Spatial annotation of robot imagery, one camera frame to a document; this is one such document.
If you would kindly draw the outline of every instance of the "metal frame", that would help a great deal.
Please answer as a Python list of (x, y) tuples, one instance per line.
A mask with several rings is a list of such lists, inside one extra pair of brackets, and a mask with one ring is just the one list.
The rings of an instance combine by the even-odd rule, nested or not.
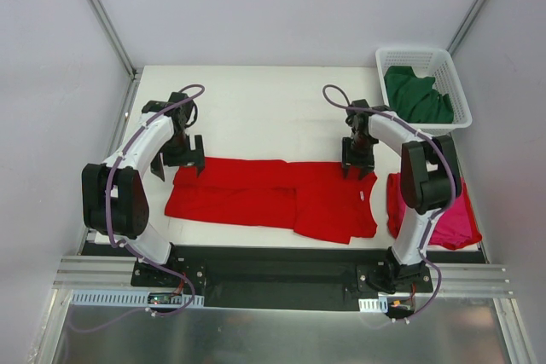
[(131, 58), (127, 54), (124, 45), (121, 43), (118, 33), (114, 29), (112, 21), (108, 17), (108, 13), (104, 9), (101, 0), (88, 0), (88, 2), (102, 29), (104, 30), (104, 34), (106, 35), (108, 42), (110, 42), (113, 50), (118, 56), (119, 61), (123, 65), (124, 69), (127, 71), (127, 74), (130, 76), (130, 78), (133, 79), (137, 70), (133, 66)]
[(461, 46), (462, 40), (467, 36), (468, 31), (472, 27), (473, 23), (478, 18), (479, 13), (484, 8), (488, 0), (474, 0), (472, 6), (468, 10), (466, 16), (462, 20), (459, 28), (457, 29), (455, 36), (451, 39), (450, 45), (447, 47), (447, 51), (454, 55)]
[[(101, 0), (88, 0), (105, 36), (129, 76), (130, 85), (125, 92), (123, 106), (108, 148), (111, 153), (122, 141), (127, 119), (137, 93), (140, 73), (127, 54), (113, 23)], [(459, 49), (487, 0), (474, 0), (469, 11), (450, 41), (448, 51), (453, 55)], [(28, 362), (51, 362), (59, 343), (61, 329), (73, 295), (73, 289), (127, 289), (131, 287), (131, 273), (135, 259), (132, 257), (64, 257), (54, 282), (49, 308), (44, 314), (42, 331), (38, 335), (36, 354)], [(507, 268), (492, 264), (439, 263), (443, 281), (439, 296), (443, 298), (493, 298), (502, 335), (510, 359), (514, 363), (535, 363), (527, 334), (514, 299), (515, 289), (508, 277)], [(434, 271), (431, 279), (436, 286), (438, 277)]]
[[(46, 313), (38, 354), (32, 362), (51, 362), (61, 340), (61, 329), (67, 308), (75, 289), (124, 290), (127, 292), (154, 291), (156, 288), (131, 287), (134, 257), (64, 257), (55, 277), (55, 295)], [(514, 364), (536, 363), (527, 334), (522, 325), (516, 300), (515, 287), (508, 276), (507, 268), (494, 264), (439, 263), (443, 272), (442, 298), (492, 298), (502, 337), (508, 355)], [(432, 274), (437, 285), (437, 275)], [(428, 298), (428, 294), (417, 294)]]
[(512, 364), (536, 363), (537, 357), (534, 355), (529, 337), (523, 327), (516, 300), (496, 298), (493, 303)]
[[(131, 287), (134, 257), (69, 256), (61, 260), (53, 288), (135, 289)], [(439, 296), (443, 298), (511, 298), (514, 285), (506, 266), (479, 263), (438, 263), (442, 271)], [(431, 270), (433, 285), (438, 275)]]

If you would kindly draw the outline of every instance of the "green cloth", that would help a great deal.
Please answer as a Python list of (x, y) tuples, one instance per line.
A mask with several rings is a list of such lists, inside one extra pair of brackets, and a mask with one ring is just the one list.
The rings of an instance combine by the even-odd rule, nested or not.
[(408, 66), (389, 67), (385, 74), (389, 106), (409, 123), (453, 123), (450, 97), (433, 89), (435, 81), (434, 77), (418, 78)]

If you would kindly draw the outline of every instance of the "white wall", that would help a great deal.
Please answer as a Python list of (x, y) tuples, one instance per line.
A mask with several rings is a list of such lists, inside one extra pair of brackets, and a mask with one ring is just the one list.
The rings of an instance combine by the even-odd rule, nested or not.
[(136, 66), (374, 66), (386, 43), (447, 47), (473, 0), (102, 0)]
[(0, 361), (26, 362), (128, 80), (86, 0), (0, 0)]
[(490, 0), (455, 63), (473, 113), (456, 133), (491, 261), (507, 263), (546, 361), (546, 3)]

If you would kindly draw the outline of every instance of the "red t-shirt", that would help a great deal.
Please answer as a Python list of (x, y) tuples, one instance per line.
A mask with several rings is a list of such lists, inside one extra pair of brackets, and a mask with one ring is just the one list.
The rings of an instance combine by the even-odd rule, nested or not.
[(372, 238), (375, 174), (345, 179), (340, 163), (207, 158), (180, 168), (165, 214), (202, 222), (290, 228), (314, 239)]

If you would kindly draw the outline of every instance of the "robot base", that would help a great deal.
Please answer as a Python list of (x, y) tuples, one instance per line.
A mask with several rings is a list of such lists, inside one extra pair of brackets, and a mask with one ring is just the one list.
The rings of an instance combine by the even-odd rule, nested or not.
[[(195, 290), (200, 294), (206, 284), (205, 263), (202, 260), (185, 260), (177, 256), (177, 249), (172, 247), (171, 255), (165, 264), (165, 267), (178, 273), (184, 274), (195, 286)], [(131, 286), (133, 287), (170, 287), (176, 289), (180, 285), (180, 279), (173, 274), (166, 273), (163, 270), (156, 269), (147, 263), (140, 263), (136, 260), (133, 266), (131, 277)], [(185, 286), (184, 293), (189, 292), (189, 287)]]
[(418, 292), (432, 292), (430, 270), (424, 262), (401, 265), (392, 253), (392, 248), (386, 252), (385, 262), (368, 270), (364, 276), (366, 285), (378, 292), (394, 294), (396, 292), (411, 292), (415, 284)]

